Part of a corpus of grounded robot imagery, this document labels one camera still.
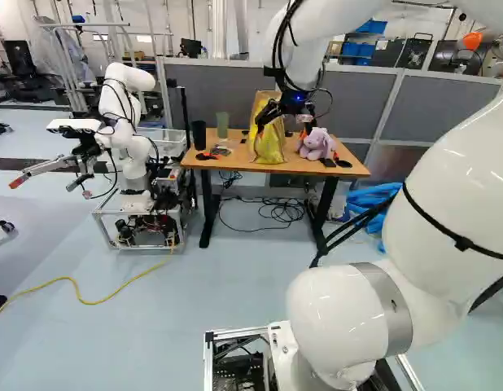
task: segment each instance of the stuffed animal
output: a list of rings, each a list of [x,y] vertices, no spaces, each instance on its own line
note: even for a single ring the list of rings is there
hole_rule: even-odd
[[[313,128],[311,134],[299,143],[300,157],[308,160],[331,158],[332,151],[336,149],[336,142],[328,135],[326,128]]]

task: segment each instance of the shelf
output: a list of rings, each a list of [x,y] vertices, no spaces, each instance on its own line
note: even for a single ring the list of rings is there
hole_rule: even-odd
[[[343,59],[373,59],[373,57],[368,57],[366,55],[333,55],[330,57],[341,57]]]
[[[351,37],[358,36],[358,37],[364,37],[365,35],[367,36],[377,36],[377,35],[383,35],[383,33],[347,33],[346,35],[349,35]]]

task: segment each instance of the black mug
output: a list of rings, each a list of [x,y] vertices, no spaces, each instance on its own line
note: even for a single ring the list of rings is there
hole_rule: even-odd
[[[192,134],[194,135],[195,149],[198,151],[204,151],[206,149],[206,122],[192,122]]]

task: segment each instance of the yellow cable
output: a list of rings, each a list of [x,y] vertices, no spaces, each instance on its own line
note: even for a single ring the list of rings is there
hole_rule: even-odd
[[[175,249],[175,243],[174,243],[174,239],[172,239],[172,246],[170,248],[170,254],[173,254],[173,250]],[[133,283],[134,281],[136,281],[137,279],[140,279],[141,277],[144,277],[145,275],[148,275],[149,273],[151,273],[152,271],[156,270],[156,269],[159,269],[161,266],[163,266],[165,263],[167,262],[167,260],[165,259],[164,261],[158,263],[157,265],[155,266],[152,266],[150,269],[148,270],[145,270],[143,271],[141,274],[139,275],[136,275],[135,277],[133,277],[132,279],[130,279],[129,281],[127,281],[126,283],[124,283],[123,285],[121,285],[119,288],[117,288],[113,293],[111,293],[110,295],[108,295],[107,297],[104,297],[103,299],[101,300],[98,300],[98,301],[87,301],[87,300],[84,300],[83,297],[81,296],[81,293],[80,293],[80,287],[78,286],[78,282],[73,278],[73,277],[68,277],[68,276],[62,276],[62,277],[58,277],[57,279],[52,279],[51,281],[48,281],[46,283],[43,283],[42,285],[38,285],[37,287],[34,287],[34,288],[30,288],[30,289],[26,289],[25,291],[22,291],[22,292],[18,292],[16,293],[15,295],[11,296],[11,298],[9,298],[9,300],[7,300],[4,305],[2,307],[0,307],[0,313],[2,313],[2,311],[4,311],[4,309],[10,305],[10,303],[12,303],[13,301],[15,301],[16,299],[18,299],[19,297],[23,296],[23,295],[26,295],[28,293],[32,293],[32,292],[36,292],[36,291],[39,291],[40,289],[43,289],[45,287],[48,287],[49,285],[52,285],[53,283],[56,283],[58,281],[62,281],[62,280],[68,280],[68,281],[71,281],[72,285],[74,286],[74,291],[76,293],[76,298],[78,299],[78,301],[81,303],[81,304],[85,304],[85,305],[97,305],[97,304],[102,304],[104,303],[105,301],[109,301],[111,300],[115,295],[117,295],[119,292],[121,292],[123,289],[127,288],[131,283]]]

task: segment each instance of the yellow bag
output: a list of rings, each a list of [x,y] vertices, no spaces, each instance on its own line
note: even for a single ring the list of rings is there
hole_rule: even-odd
[[[261,134],[257,136],[258,126],[255,117],[268,104],[270,99],[279,100],[281,93],[278,91],[257,91],[255,102],[251,110],[250,133],[248,135],[251,161],[265,165],[278,165],[285,163],[284,145],[284,121],[282,117],[276,118],[265,126]]]

